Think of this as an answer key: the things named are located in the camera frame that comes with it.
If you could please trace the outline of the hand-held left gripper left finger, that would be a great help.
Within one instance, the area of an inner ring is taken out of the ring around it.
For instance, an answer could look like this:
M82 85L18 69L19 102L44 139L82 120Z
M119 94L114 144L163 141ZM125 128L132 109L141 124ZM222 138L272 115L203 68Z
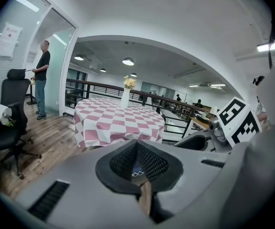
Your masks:
M115 193L97 178L97 161L120 146L73 155L24 188L16 199L0 193L0 200L29 229L154 227L136 195Z

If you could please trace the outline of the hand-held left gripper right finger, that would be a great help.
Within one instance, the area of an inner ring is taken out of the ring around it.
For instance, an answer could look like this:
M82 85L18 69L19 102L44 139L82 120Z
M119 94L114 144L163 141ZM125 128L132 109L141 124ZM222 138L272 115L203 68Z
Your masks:
M137 220L220 220L227 192L220 175L229 154L196 151L150 141L136 143L136 158L151 185L151 212Z

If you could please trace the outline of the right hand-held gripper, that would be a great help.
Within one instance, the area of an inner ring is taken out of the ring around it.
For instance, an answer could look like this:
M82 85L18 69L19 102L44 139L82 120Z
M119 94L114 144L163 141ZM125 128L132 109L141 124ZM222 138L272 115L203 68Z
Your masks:
M256 134L262 132L262 127L250 104L238 97L233 97L209 121L208 130L194 132L174 146L208 151L212 148L213 139L221 146L233 148L238 143L250 141Z

